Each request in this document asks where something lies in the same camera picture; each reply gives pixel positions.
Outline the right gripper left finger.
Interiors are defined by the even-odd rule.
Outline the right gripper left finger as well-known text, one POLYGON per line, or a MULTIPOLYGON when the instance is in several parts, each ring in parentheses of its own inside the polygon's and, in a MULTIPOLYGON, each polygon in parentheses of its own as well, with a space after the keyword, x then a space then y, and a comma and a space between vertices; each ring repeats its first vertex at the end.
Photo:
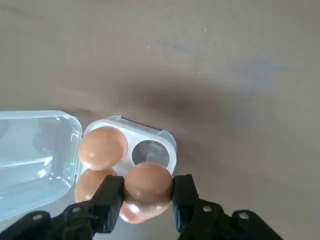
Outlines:
POLYGON ((51 217, 47 211, 30 212, 4 230, 5 240, 91 240, 110 234, 124 202, 124 178, 108 175, 90 200, 71 204, 51 217))

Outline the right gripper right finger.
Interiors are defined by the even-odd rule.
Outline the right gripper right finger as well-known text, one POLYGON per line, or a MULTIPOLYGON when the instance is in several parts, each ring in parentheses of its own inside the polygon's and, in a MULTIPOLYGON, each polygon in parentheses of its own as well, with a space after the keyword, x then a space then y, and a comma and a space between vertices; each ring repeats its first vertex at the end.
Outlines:
POLYGON ((191 174, 172 181, 173 219, 180 240, 282 240, 255 212, 227 215, 223 208, 200 199, 191 174))

